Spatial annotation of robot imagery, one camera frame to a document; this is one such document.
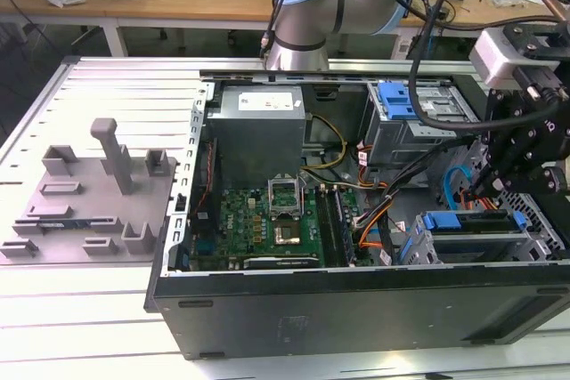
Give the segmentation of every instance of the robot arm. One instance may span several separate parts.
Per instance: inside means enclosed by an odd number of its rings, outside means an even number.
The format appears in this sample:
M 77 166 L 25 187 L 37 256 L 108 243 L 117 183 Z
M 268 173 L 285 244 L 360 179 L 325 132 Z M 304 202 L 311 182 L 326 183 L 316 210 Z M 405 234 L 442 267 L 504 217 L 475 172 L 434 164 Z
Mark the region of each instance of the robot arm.
M 266 67 L 326 70 L 328 35 L 376 35 L 394 28 L 404 13 L 394 0 L 284 0 Z

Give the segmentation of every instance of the label sticker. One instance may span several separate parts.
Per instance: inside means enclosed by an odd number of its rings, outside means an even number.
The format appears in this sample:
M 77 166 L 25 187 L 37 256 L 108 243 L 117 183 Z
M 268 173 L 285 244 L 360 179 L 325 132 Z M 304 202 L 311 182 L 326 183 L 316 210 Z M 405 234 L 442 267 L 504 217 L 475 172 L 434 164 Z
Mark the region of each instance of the label sticker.
M 406 222 L 395 222 L 395 227 L 396 227 L 396 233 L 398 231 L 400 232 L 406 232 Z
M 380 261 L 385 266 L 391 266 L 392 265 L 392 257 L 389 256 L 386 251 L 384 251 L 384 248 L 380 249 Z
M 421 105 L 421 108 L 424 110 L 435 110 L 436 109 L 434 107 L 434 103 L 431 101 L 420 101 L 419 105 Z
M 62 229 L 64 227 L 62 222 L 41 222 L 39 226 L 46 229 Z
M 358 164 L 362 166 L 368 165 L 368 155 L 364 151 L 358 152 Z
M 293 110 L 292 93 L 241 93 L 238 109 L 247 111 Z

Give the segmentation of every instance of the red wire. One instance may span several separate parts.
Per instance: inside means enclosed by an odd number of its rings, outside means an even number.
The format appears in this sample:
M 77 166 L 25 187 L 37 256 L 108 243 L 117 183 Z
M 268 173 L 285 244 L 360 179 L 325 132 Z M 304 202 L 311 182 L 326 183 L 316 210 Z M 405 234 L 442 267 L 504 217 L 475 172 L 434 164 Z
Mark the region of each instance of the red wire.
M 198 212 L 198 210 L 200 209 L 200 207 L 202 206 L 202 204 L 204 203 L 204 201 L 206 200 L 206 196 L 208 195 L 208 193 L 210 192 L 210 185 L 212 183 L 212 152 L 214 151 L 214 147 L 213 144 L 211 142 L 208 143 L 208 180 L 206 182 L 206 188 L 204 189 L 204 193 L 202 194 L 202 197 L 200 198 L 198 204 L 196 205 L 196 208 L 194 209 L 194 212 L 192 213 L 191 216 L 196 215 L 196 213 Z

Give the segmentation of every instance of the table leg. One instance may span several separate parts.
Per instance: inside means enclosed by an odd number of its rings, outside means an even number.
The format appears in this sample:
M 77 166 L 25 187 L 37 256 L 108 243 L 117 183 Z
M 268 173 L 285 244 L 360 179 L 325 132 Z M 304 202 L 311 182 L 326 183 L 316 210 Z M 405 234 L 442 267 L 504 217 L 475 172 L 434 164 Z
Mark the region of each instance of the table leg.
M 123 39 L 121 29 L 113 24 L 102 24 L 102 27 L 105 32 L 105 37 L 107 38 L 111 56 L 127 57 L 128 52 L 126 51 L 125 39 Z
M 348 35 L 340 35 L 340 39 L 338 40 L 338 53 L 343 55 L 346 53 L 346 49 L 348 49 Z
M 398 36 L 392 50 L 392 60 L 405 60 L 410 51 L 411 41 L 418 34 L 418 29 L 414 27 L 401 27 L 397 29 Z
M 24 33 L 24 28 L 20 23 L 6 23 L 5 26 L 19 44 L 26 44 L 28 42 L 28 37 L 26 33 Z
M 178 43 L 178 50 L 186 49 L 186 39 L 184 38 L 184 28 L 176 29 L 176 42 Z

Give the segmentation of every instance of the motherboard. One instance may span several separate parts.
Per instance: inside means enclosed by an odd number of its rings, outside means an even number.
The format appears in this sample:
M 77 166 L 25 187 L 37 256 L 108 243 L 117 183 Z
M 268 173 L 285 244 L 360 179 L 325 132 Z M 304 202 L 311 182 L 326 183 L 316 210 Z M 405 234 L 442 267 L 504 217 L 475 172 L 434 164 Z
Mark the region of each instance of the motherboard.
M 298 192 L 224 190 L 219 233 L 216 239 L 195 239 L 191 258 L 200 270 L 353 265 L 353 218 L 360 212 L 352 190 L 304 187 Z M 297 200 L 298 212 L 276 214 Z

